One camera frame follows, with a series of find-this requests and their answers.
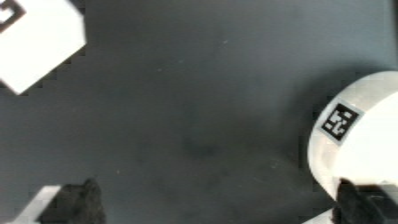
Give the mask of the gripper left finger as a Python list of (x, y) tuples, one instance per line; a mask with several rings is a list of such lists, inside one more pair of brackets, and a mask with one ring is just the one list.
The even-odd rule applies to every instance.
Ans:
[(107, 224), (96, 180), (89, 178), (82, 184), (46, 185), (11, 224)]

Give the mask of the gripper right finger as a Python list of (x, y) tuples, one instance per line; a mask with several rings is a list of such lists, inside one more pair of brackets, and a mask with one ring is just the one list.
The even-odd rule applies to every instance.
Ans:
[(334, 224), (398, 224), (398, 186), (357, 185), (343, 179), (338, 185)]

